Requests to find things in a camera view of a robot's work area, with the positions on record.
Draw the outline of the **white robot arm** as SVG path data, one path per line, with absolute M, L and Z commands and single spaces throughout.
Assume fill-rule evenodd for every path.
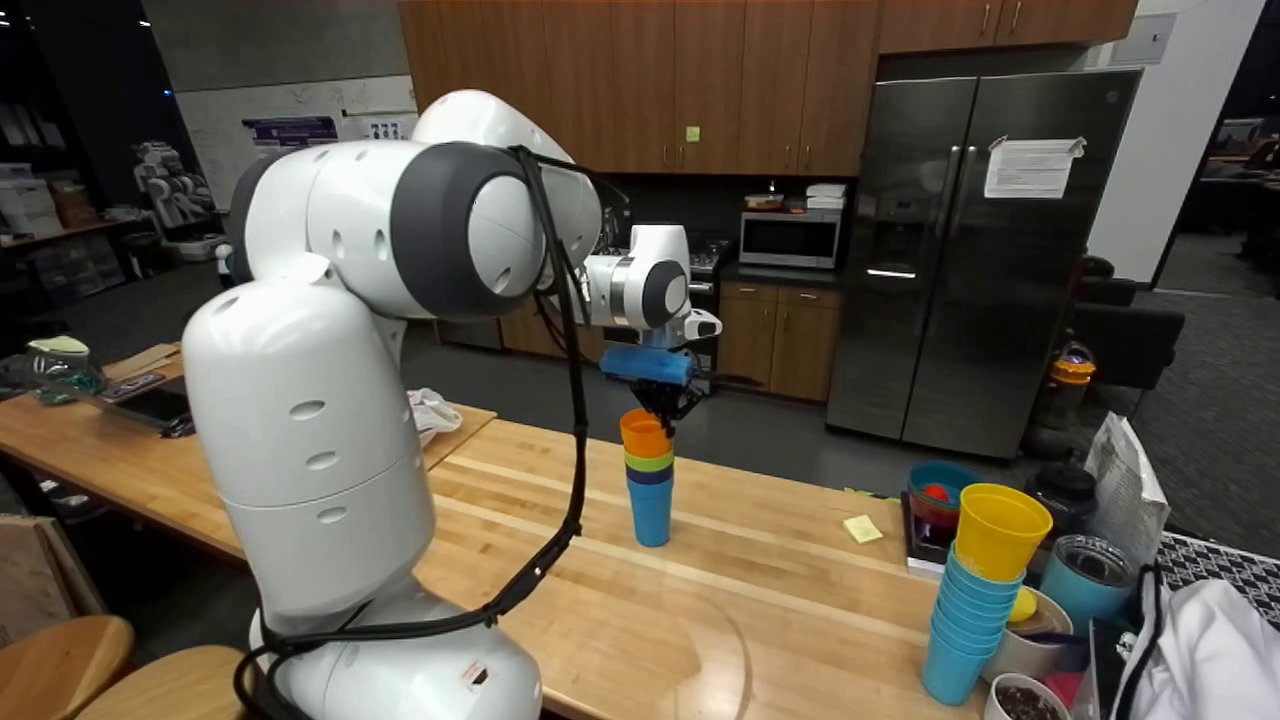
M 541 720 L 537 656 L 505 614 L 578 537 L 560 529 L 483 603 L 414 579 L 434 515 L 403 326 L 553 305 L 613 334 L 604 371 L 673 425 L 693 349 L 688 232 L 604 245 L 604 179 L 488 86 L 434 95 L 400 141 L 256 164 L 232 201 L 232 283 L 179 334 L 196 439 L 256 579 L 232 691 L 251 720 Z

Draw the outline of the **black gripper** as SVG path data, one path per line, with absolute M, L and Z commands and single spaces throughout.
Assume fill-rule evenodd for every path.
M 703 382 L 703 379 L 693 379 L 693 382 L 635 379 L 633 396 L 665 425 L 677 425 L 710 396 L 710 382 Z

